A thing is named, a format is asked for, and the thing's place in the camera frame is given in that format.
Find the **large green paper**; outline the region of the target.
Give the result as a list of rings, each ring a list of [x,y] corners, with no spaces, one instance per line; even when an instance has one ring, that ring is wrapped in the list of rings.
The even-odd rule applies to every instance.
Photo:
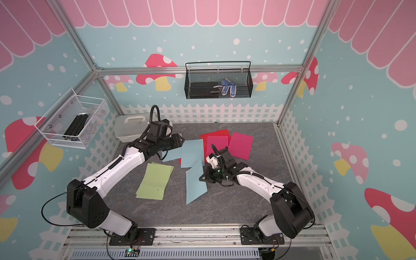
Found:
[[[136,198],[163,200],[169,179],[170,176],[154,173],[147,164],[144,178],[136,191]]]

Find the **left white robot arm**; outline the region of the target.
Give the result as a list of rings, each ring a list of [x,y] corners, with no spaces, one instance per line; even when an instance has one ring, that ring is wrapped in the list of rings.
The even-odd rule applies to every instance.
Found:
[[[140,137],[128,143],[116,159],[97,173],[68,184],[67,213],[90,229],[100,228],[119,236],[128,245],[140,241],[137,223],[112,211],[104,198],[137,166],[153,156],[162,160],[168,151],[182,147],[184,138],[172,131],[172,123],[161,119],[159,107],[153,105],[147,127]]]

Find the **small green paper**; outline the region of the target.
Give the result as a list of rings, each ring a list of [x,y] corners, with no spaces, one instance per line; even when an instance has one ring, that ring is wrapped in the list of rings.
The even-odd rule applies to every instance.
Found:
[[[170,165],[151,163],[149,166],[154,173],[163,174],[164,176],[170,176],[174,170],[174,167]]]

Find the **blue paper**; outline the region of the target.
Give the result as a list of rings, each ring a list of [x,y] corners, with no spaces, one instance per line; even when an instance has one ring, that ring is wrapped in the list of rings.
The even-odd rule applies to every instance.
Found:
[[[182,146],[181,168],[191,168],[196,163],[203,166],[204,143],[203,139],[186,140]]]
[[[206,182],[200,181],[203,175],[203,163],[197,161],[190,169],[186,171],[186,204],[190,204],[208,191]]]
[[[172,161],[172,160],[177,160],[177,159],[181,159],[182,158],[182,148],[174,148],[171,149],[169,151],[163,151],[162,152],[162,161],[163,162],[167,162],[167,161]]]

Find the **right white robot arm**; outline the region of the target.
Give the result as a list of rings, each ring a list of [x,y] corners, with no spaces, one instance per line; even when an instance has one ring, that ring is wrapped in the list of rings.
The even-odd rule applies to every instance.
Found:
[[[256,172],[243,162],[237,163],[228,148],[213,152],[206,157],[201,182],[224,187],[240,185],[267,200],[272,208],[271,216],[264,216],[253,226],[257,240],[282,234],[295,238],[302,230],[311,228],[316,221],[312,207],[297,184],[274,181]]]

